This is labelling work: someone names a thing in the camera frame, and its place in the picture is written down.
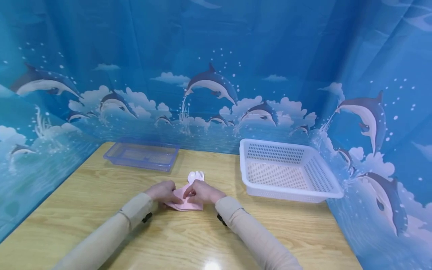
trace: white fork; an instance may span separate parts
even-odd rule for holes
[[[196,175],[198,180],[204,181],[205,173],[203,171],[196,172]]]

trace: translucent blue tray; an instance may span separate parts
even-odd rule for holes
[[[174,144],[122,139],[104,154],[104,159],[116,165],[169,172],[179,149]]]

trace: blue backdrop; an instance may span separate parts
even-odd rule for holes
[[[364,269],[432,267],[430,2],[5,0],[0,34],[0,239],[104,141],[248,137],[320,151]]]

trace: black watch strap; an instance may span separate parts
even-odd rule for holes
[[[152,212],[148,213],[145,218],[143,218],[143,223],[146,223],[153,216]]]
[[[223,224],[225,227],[228,227],[227,224],[225,223],[225,221],[223,221],[222,217],[221,217],[219,214],[217,214],[217,219],[219,219],[219,221],[222,222],[222,224]]]

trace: table surface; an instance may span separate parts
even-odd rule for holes
[[[111,164],[105,143],[2,244],[0,269],[51,269],[138,192],[163,180],[178,187],[190,171],[237,198],[307,269],[361,269],[326,203],[252,197],[241,181],[237,155],[180,150],[170,173]],[[101,269],[258,269],[241,240],[204,211],[158,210]]]

